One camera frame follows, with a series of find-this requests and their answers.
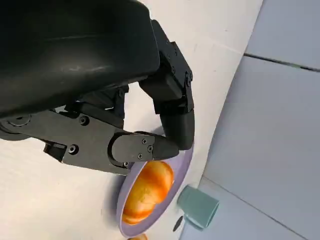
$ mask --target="lavender plate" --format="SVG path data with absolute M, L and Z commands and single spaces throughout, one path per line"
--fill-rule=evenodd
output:
M 146 219 L 144 219 L 142 222 L 136 225 L 129 225 L 123 222 L 122 214 L 131 188 L 133 187 L 138 175 L 146 165 L 146 162 L 136 162 L 132 166 L 131 172 L 127 175 L 121 187 L 116 206 L 116 221 L 118 223 L 120 232 L 124 237 L 133 238 L 137 235 L 144 233 L 160 218 L 160 216 L 164 213 L 164 211 L 171 203 L 172 199 L 174 198 L 178 189 L 180 188 L 183 180 L 185 179 L 186 173 L 188 171 L 193 156 L 193 151 L 194 146 L 192 146 L 192 148 L 190 148 L 189 150 L 180 151 L 178 156 L 164 161 L 171 166 L 174 172 L 173 185 L 165 200 L 162 203 L 156 205 L 153 212 Z

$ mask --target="orange food item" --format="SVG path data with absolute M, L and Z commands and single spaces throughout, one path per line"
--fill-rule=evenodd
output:
M 136 236 L 134 238 L 130 238 L 129 240 L 148 240 L 148 238 L 147 238 L 147 235 L 142 234 L 142 235 Z
M 174 181 L 172 168 L 163 161 L 148 162 L 137 177 L 126 200 L 122 220 L 138 224 L 147 218 L 156 204 L 165 200 Z

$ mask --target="white tabletop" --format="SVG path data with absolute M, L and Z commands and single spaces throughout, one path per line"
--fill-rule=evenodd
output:
M 262 0 L 143 0 L 193 71 L 195 148 L 179 190 L 197 186 L 231 81 L 249 41 Z M 152 100 L 135 84 L 126 96 L 128 131 L 160 125 Z M 0 239 L 121 240 L 115 221 L 124 177 L 63 165 L 35 139 L 0 140 Z M 183 212 L 173 199 L 147 231 L 151 240 L 179 238 Z

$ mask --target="teal mug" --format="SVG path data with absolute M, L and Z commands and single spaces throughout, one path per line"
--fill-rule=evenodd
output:
M 202 231 L 209 226 L 215 216 L 219 201 L 187 185 L 179 195 L 177 204 L 184 212 L 185 221 Z

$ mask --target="robotic hand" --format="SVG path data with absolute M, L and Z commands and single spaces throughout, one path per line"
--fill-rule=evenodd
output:
M 193 74 L 136 0 L 24 2 L 0 16 L 0 138 L 28 137 L 62 163 L 126 175 L 129 163 L 190 149 Z M 125 93 L 139 82 L 165 136 L 124 130 Z M 55 108 L 64 106 L 63 112 Z

